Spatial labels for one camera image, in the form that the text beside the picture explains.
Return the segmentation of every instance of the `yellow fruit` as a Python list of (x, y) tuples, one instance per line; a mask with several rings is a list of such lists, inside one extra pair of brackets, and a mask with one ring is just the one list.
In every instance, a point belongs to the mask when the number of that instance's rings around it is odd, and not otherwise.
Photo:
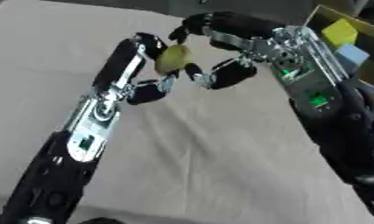
[(174, 70), (181, 70), (191, 63), (192, 53), (185, 45), (169, 46), (155, 61), (155, 71), (167, 75)]

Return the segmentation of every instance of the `black robotic finger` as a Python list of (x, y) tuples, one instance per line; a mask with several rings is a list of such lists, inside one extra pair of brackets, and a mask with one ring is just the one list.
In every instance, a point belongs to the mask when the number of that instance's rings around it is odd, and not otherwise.
[(170, 35), (170, 40), (177, 40), (179, 44), (187, 40), (189, 34), (204, 35), (202, 28), (208, 22), (208, 14), (197, 14), (182, 21), (182, 26), (175, 29)]
[(195, 63), (186, 64), (184, 67), (184, 71), (186, 72), (191, 81), (195, 81), (196, 74), (203, 74), (201, 68), (197, 66)]
[(135, 38), (145, 45), (145, 54), (152, 60), (156, 60), (167, 49), (167, 44), (162, 39), (150, 33), (137, 32)]
[(166, 93), (159, 91), (156, 80), (145, 80), (138, 83), (135, 93), (127, 99), (130, 105), (138, 105), (145, 102), (155, 102), (166, 96)]
[[(121, 41), (95, 77), (93, 87), (97, 88), (99, 92), (107, 91), (113, 82), (120, 80), (125, 69), (137, 55), (138, 48), (132, 40)], [(144, 65), (145, 59), (141, 59), (129, 78), (135, 78)]]
[(272, 30), (283, 26), (270, 20), (227, 11), (215, 12), (210, 25), (214, 31), (233, 34), (243, 39), (256, 36), (268, 39), (272, 36)]
[(95, 218), (93, 220), (86, 220), (81, 224), (124, 224), (124, 222), (109, 218)]
[[(226, 60), (213, 67), (213, 70), (224, 64), (229, 63)], [(238, 61), (233, 61), (227, 66), (223, 66), (215, 71), (215, 82), (211, 85), (211, 89), (228, 88), (244, 81), (250, 77), (253, 77), (257, 73), (255, 66), (245, 67), (241, 66)]]

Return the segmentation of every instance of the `robot finger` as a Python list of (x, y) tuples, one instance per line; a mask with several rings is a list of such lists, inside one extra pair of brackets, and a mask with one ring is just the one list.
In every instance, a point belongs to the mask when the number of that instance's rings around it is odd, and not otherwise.
[(257, 68), (251, 63), (246, 66), (239, 59), (226, 60), (213, 67), (215, 82), (211, 89), (217, 90), (228, 88), (253, 77), (257, 73)]
[(161, 38), (150, 33), (137, 32), (134, 39), (145, 46), (145, 54), (151, 60), (156, 60), (167, 49), (167, 44)]

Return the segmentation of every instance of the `green led light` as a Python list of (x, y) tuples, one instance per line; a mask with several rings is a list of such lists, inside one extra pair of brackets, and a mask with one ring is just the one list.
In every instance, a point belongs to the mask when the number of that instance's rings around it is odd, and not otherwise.
[(321, 94), (315, 94), (310, 97), (309, 102), (312, 105), (319, 107), (326, 104), (328, 102), (328, 99)]

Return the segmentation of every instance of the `robotic arm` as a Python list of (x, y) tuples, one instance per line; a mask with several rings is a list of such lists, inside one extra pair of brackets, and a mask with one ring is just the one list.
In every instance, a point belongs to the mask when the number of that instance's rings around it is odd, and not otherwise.
[[(189, 34), (208, 36), (212, 46), (240, 52), (209, 73), (187, 64), (189, 78), (204, 88), (234, 86), (256, 74), (254, 62), (269, 63), (322, 156), (374, 215), (374, 101), (312, 30), (216, 12), (187, 18), (169, 38), (182, 44)], [(159, 100), (179, 77), (175, 70), (162, 80), (135, 81), (146, 59), (156, 60), (166, 49), (162, 40), (147, 33), (118, 45), (64, 128), (53, 133), (32, 160), (5, 205), (0, 224), (67, 222), (93, 177), (121, 102)]]
[(158, 100), (178, 77), (174, 71), (163, 80), (133, 83), (145, 58), (155, 60), (166, 48), (147, 33), (137, 33), (117, 46), (64, 128), (54, 132), (32, 160), (4, 206), (0, 224), (67, 223), (118, 121), (120, 102)]
[(374, 215), (374, 101), (312, 30), (215, 12), (185, 19), (169, 38), (184, 43), (189, 34), (208, 36), (212, 46), (240, 52), (233, 59), (237, 63), (225, 65), (220, 72), (204, 74), (197, 65), (187, 65), (192, 77), (214, 75), (234, 85), (251, 77), (239, 69), (242, 65), (269, 63), (322, 156)]

